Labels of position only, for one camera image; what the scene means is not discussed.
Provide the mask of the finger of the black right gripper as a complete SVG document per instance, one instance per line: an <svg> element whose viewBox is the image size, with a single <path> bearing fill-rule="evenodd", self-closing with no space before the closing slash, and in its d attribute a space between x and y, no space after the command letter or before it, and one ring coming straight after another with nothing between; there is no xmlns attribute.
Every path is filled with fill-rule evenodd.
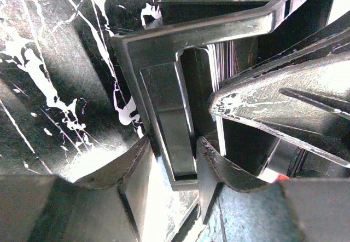
<svg viewBox="0 0 350 242"><path fill-rule="evenodd" d="M208 110L349 167L349 30L228 80Z"/></svg>

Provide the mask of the black plastic card box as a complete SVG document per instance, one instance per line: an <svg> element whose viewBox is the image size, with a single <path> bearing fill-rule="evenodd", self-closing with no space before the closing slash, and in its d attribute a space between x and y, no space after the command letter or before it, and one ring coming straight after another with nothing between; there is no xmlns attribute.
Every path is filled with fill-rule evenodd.
<svg viewBox="0 0 350 242"><path fill-rule="evenodd" d="M197 188L196 140L222 154L227 126L207 110L210 44L234 41L240 72L328 21L333 0L158 0L161 18L117 34L113 49L174 191Z"/></svg>

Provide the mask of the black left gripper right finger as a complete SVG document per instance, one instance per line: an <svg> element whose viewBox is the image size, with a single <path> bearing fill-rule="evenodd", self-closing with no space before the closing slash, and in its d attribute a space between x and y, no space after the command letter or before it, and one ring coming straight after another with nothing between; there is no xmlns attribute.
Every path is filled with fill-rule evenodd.
<svg viewBox="0 0 350 242"><path fill-rule="evenodd" d="M201 137L196 150L202 222L209 241L349 241L349 180L267 183Z"/></svg>

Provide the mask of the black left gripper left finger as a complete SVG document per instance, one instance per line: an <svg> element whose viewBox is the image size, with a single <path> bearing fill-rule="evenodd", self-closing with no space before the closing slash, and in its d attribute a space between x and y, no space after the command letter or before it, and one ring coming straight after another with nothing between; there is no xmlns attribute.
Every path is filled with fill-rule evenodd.
<svg viewBox="0 0 350 242"><path fill-rule="evenodd" d="M1 176L1 241L141 241L152 155L143 137L75 183Z"/></svg>

